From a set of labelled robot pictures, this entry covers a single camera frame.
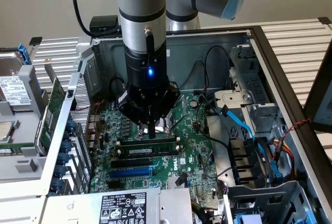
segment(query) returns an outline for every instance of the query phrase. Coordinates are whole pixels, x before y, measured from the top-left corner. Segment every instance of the blue pcie slot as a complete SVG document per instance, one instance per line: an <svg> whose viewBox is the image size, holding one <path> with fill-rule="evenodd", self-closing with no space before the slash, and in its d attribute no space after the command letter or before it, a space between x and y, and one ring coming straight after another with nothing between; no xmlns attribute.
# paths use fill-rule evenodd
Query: blue pcie slot
<svg viewBox="0 0 332 224"><path fill-rule="evenodd" d="M130 176L152 176L152 168L144 167L128 170L117 170L109 173L110 178L130 177Z"/></svg>

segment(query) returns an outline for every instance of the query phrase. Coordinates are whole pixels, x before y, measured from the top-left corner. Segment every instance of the blue led light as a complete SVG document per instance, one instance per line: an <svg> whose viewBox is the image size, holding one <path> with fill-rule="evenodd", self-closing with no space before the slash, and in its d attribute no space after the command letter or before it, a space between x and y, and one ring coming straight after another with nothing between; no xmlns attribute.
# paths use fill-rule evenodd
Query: blue led light
<svg viewBox="0 0 332 224"><path fill-rule="evenodd" d="M149 76L154 75L154 70L151 67L149 67L148 74Z"/></svg>

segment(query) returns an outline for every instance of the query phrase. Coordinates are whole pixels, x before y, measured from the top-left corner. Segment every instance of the black pcie slot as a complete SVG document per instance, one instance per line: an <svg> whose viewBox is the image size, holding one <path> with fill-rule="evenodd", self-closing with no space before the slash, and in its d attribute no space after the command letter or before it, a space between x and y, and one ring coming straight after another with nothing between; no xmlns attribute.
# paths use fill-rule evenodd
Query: black pcie slot
<svg viewBox="0 0 332 224"><path fill-rule="evenodd" d="M110 163L111 168L140 167L151 165L150 159L117 160Z"/></svg>

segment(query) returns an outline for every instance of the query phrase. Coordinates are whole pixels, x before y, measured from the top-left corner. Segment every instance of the wall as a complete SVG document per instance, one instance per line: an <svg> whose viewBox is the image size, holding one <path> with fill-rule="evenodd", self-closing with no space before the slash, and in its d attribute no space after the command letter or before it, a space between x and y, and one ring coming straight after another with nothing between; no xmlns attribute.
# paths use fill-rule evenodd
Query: wall
<svg viewBox="0 0 332 224"><path fill-rule="evenodd" d="M92 16L117 13L116 0L78 0L86 27ZM223 21L200 15L202 26L309 19L332 19L331 0L245 0L237 18ZM27 45L32 36L59 38L82 34L72 0L0 0L0 47Z"/></svg>

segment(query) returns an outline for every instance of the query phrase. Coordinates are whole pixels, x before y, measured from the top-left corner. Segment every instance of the power supply label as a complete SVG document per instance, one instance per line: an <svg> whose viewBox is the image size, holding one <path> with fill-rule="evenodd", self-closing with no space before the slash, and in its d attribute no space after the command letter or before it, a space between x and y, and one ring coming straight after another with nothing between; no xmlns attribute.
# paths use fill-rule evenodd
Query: power supply label
<svg viewBox="0 0 332 224"><path fill-rule="evenodd" d="M145 224L146 192L105 195L99 224Z"/></svg>

